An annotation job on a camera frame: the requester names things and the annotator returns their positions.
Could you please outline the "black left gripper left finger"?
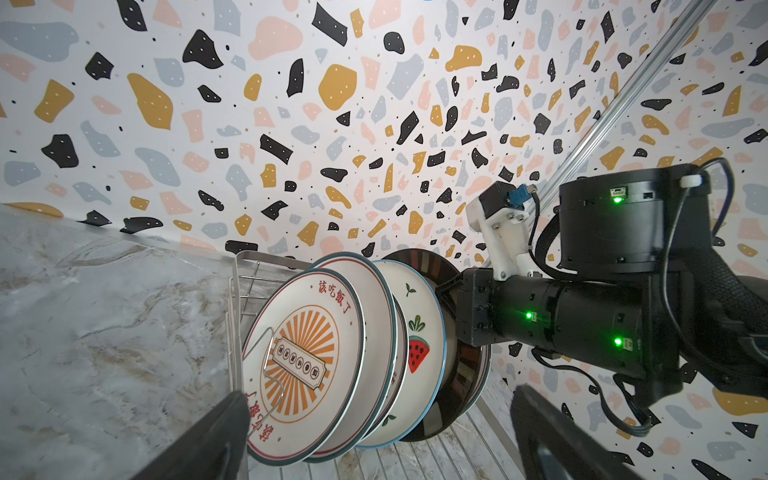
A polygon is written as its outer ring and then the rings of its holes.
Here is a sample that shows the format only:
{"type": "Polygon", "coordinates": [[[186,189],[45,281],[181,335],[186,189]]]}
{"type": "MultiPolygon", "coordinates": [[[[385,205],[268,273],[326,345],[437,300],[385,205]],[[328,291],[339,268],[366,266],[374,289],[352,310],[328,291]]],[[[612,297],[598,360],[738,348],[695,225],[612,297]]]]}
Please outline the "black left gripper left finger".
{"type": "Polygon", "coordinates": [[[133,479],[237,479],[249,425],[246,395],[231,392],[133,479]]]}

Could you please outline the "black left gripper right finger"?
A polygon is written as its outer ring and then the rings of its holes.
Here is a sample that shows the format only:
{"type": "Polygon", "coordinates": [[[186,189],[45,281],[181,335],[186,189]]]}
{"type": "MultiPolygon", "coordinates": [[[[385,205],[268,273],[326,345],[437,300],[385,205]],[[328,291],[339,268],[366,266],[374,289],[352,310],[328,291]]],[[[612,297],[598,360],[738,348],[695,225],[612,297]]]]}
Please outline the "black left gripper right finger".
{"type": "Polygon", "coordinates": [[[528,479],[639,477],[528,385],[515,388],[510,415],[528,479]]]}

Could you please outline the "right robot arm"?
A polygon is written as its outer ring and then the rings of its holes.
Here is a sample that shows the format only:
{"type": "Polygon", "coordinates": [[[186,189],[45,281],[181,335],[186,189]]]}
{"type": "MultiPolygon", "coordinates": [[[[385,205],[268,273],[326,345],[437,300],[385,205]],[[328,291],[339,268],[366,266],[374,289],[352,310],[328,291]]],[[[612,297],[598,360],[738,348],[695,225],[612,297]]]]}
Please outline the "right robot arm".
{"type": "Polygon", "coordinates": [[[561,185],[543,230],[534,186],[496,182],[467,208],[486,268],[439,287],[461,341],[518,341],[616,374],[648,407],[679,392],[681,360],[719,390],[767,393],[767,283],[733,273],[714,243],[706,165],[561,185]]]}

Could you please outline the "watermelon pattern plate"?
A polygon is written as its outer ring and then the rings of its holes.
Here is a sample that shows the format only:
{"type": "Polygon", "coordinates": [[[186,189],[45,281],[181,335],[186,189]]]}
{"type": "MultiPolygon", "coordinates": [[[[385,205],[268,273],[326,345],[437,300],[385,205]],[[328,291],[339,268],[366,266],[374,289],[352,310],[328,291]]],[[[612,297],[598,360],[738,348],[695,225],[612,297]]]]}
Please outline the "watermelon pattern plate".
{"type": "Polygon", "coordinates": [[[416,269],[379,260],[405,320],[405,368],[396,400],[383,421],[358,446],[376,449],[404,439],[424,419],[442,382],[447,335],[433,286],[416,269]]]}

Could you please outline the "dark rimmed cream plate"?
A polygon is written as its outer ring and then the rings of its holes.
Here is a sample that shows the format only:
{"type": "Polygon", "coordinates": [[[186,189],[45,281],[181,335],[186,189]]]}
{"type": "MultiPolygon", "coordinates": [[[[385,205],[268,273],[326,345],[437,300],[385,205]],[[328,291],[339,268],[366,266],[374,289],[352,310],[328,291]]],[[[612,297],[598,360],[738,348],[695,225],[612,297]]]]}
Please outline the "dark rimmed cream plate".
{"type": "MultiPolygon", "coordinates": [[[[414,268],[435,287],[459,275],[459,270],[449,260],[425,249],[408,248],[385,258],[414,268]]],[[[403,438],[409,443],[437,436],[473,406],[488,379],[491,366],[488,346],[473,347],[455,339],[456,294],[442,292],[438,299],[449,336],[446,372],[425,418],[403,438]]]]}

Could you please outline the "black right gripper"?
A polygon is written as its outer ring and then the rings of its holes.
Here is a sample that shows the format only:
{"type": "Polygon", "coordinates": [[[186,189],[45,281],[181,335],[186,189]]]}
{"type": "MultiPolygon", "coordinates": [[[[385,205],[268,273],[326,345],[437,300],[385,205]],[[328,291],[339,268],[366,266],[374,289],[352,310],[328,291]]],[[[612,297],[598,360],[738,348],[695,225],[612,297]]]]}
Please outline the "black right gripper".
{"type": "Polygon", "coordinates": [[[458,276],[454,288],[456,328],[463,343],[482,347],[498,342],[491,318],[494,286],[493,271],[489,268],[466,269],[458,276]]]}

